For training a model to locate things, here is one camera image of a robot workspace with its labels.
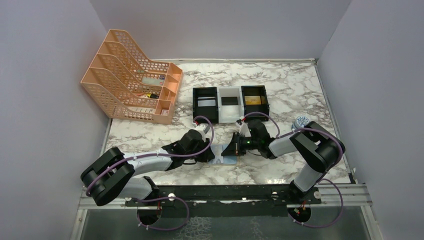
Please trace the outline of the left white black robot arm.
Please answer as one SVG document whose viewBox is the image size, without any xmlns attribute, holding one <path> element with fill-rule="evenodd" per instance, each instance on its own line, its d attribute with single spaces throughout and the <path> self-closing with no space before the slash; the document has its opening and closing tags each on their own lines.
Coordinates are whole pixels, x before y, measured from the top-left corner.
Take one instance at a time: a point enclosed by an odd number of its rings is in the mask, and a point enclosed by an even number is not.
<svg viewBox="0 0 424 240">
<path fill-rule="evenodd" d="M 214 159 L 212 141 L 206 136 L 208 131 L 208 126 L 201 124 L 178 141 L 128 158 L 118 147 L 108 149 L 80 175 L 86 195 L 97 206 L 116 198 L 135 198 L 144 205 L 152 205 L 159 196 L 159 188 L 146 174 L 174 170 L 187 160 L 207 163 Z"/>
</svg>

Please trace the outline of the silver VIP card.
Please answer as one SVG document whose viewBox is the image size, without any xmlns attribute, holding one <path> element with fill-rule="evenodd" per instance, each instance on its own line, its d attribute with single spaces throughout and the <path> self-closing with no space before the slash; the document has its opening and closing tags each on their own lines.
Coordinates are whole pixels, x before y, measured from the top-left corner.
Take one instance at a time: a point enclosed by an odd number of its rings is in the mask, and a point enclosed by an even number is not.
<svg viewBox="0 0 424 240">
<path fill-rule="evenodd" d="M 220 145 L 212 145 L 210 147 L 212 153 L 214 154 L 214 158 L 211 159 L 208 164 L 210 165 L 225 165 L 228 164 L 228 159 L 224 156 L 222 156 L 222 152 L 225 149 L 225 147 Z"/>
<path fill-rule="evenodd" d="M 209 97 L 209 98 L 198 98 L 197 99 L 197 106 L 198 107 L 215 107 L 217 105 L 216 99 Z"/>
</svg>

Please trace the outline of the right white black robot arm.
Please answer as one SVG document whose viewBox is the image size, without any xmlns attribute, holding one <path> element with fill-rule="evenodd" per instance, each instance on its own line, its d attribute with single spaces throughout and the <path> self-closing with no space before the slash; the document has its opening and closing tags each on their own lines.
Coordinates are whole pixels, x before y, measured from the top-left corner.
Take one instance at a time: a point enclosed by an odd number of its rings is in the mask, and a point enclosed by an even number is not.
<svg viewBox="0 0 424 240">
<path fill-rule="evenodd" d="M 300 204 L 309 196 L 311 189 L 324 178 L 343 157 L 344 144 L 315 121 L 280 138 L 271 137 L 260 120 L 247 124 L 249 136 L 235 132 L 221 156 L 243 156 L 249 150 L 257 150 L 265 159 L 276 159 L 285 154 L 299 152 L 305 165 L 289 184 L 289 199 Z"/>
</svg>

